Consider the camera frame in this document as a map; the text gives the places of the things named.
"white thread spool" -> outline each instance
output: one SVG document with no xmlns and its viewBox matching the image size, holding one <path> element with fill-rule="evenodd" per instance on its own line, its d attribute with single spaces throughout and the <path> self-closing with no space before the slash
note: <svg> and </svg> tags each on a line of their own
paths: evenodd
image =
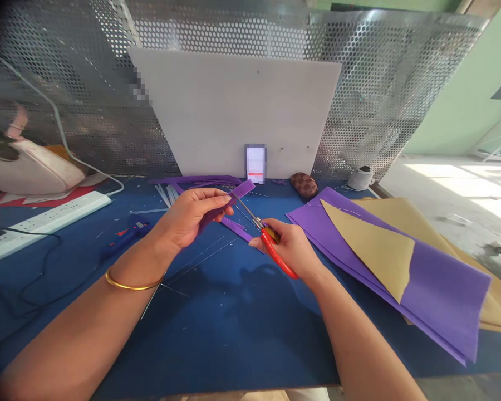
<svg viewBox="0 0 501 401">
<path fill-rule="evenodd" d="M 362 166 L 358 167 L 350 176 L 347 181 L 347 186 L 355 191 L 366 190 L 375 180 L 373 179 L 373 171 L 371 167 Z"/>
</svg>

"power strip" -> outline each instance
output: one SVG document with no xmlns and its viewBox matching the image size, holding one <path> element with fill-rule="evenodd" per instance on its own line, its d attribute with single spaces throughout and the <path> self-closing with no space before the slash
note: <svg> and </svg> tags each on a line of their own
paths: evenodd
<svg viewBox="0 0 501 401">
<path fill-rule="evenodd" d="M 10 228 L 26 232 L 52 234 L 110 203 L 110 198 L 100 192 L 92 191 Z M 45 237 L 8 231 L 0 236 L 0 259 Z"/>
</svg>

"hand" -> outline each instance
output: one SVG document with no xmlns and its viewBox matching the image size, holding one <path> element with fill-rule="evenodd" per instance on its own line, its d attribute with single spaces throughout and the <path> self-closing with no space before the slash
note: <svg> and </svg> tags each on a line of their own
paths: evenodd
<svg viewBox="0 0 501 401">
<path fill-rule="evenodd" d="M 318 271 L 325 269 L 300 226 L 275 219 L 262 221 L 280 234 L 280 244 L 273 244 L 273 248 L 302 280 L 306 281 Z M 252 239 L 249 245 L 268 253 L 261 238 Z"/>
<path fill-rule="evenodd" d="M 205 213 L 225 206 L 230 201 L 227 193 L 215 188 L 196 188 L 183 192 L 171 208 L 147 235 L 155 248 L 175 251 L 189 246 L 197 236 L 199 222 Z M 232 216 L 232 207 L 220 212 L 214 219 L 220 222 L 224 215 Z"/>
</svg>

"green wall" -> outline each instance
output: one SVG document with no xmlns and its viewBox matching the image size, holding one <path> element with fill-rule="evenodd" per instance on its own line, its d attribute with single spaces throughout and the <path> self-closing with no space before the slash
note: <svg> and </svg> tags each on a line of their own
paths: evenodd
<svg viewBox="0 0 501 401">
<path fill-rule="evenodd" d="M 501 9 L 433 103 L 404 153 L 465 154 L 501 119 Z"/>
</svg>

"gold bangle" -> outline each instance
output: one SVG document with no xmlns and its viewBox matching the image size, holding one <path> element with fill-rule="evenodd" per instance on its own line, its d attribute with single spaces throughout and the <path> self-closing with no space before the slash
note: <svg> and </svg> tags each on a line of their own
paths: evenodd
<svg viewBox="0 0 501 401">
<path fill-rule="evenodd" d="M 118 282 L 116 282 L 110 275 L 110 269 L 111 267 L 106 270 L 106 281 L 113 285 L 113 287 L 117 287 L 117 288 L 124 288 L 125 290 L 132 290 L 132 291 L 143 291 L 143 290 L 149 290 L 151 288 L 154 288 L 158 285 L 160 285 L 160 283 L 163 281 L 163 277 L 161 278 L 160 281 L 156 282 L 155 284 L 152 284 L 152 285 L 149 285 L 148 287 L 129 287 L 129 286 L 125 286 L 123 284 L 120 284 Z"/>
</svg>

